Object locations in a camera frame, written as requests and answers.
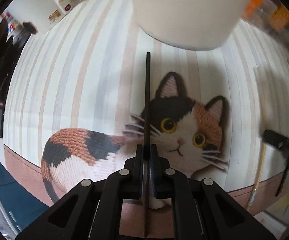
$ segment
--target calico cat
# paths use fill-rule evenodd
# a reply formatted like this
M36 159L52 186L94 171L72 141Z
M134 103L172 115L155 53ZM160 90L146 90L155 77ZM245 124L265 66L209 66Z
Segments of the calico cat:
M172 168L187 177L215 163L223 137L226 99L217 96L206 105L187 96L182 77L169 72L162 79L155 98L150 102L151 143L157 144L159 155L169 160ZM68 192L85 178L106 179L122 169L124 162L143 143L143 118L131 114L135 122L127 122L123 136L112 136L80 128L59 130L46 143L41 173L51 200L59 198L53 186Z

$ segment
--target black pupil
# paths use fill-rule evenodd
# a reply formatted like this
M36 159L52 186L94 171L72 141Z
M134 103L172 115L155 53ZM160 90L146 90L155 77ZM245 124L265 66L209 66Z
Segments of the black pupil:
M168 119L163 123L163 128L166 130L172 130L174 125L174 122L171 119Z
M195 139L196 144L201 144L203 143L203 136L202 135L197 135Z

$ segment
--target triangular cutout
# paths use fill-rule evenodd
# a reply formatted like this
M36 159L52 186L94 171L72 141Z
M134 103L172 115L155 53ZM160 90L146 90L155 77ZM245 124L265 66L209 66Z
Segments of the triangular cutout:
M229 228L236 226L244 221L243 216L234 207L232 207L221 195L217 194L216 200L218 202L225 223Z
M62 206L60 206L49 216L48 222L57 227L65 228L78 198L79 196L76 194L69 198Z

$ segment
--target orange object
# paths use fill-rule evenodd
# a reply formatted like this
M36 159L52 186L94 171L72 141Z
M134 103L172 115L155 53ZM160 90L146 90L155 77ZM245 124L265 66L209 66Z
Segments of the orange object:
M245 8L245 12L242 15L244 20L248 20L254 11L263 3L264 0L250 0L249 4Z
M289 11L285 6L278 8L269 20L270 26L275 31L283 30L289 24Z

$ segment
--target striped surface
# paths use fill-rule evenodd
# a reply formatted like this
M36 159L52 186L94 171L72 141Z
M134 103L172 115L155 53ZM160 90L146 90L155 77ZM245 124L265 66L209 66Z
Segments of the striped surface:
M180 73L188 95L229 103L224 156L227 172L200 172L231 191L254 183L260 150L259 93L267 128L289 136L289 66L281 45L240 21L212 51L178 49L151 38L136 24L131 0L81 0L44 36L32 36L12 77L4 143L40 165L47 139L66 127L121 134L145 97L146 52L152 53L151 96L169 71ZM256 79L254 68L258 66ZM267 147L261 180L284 169Z

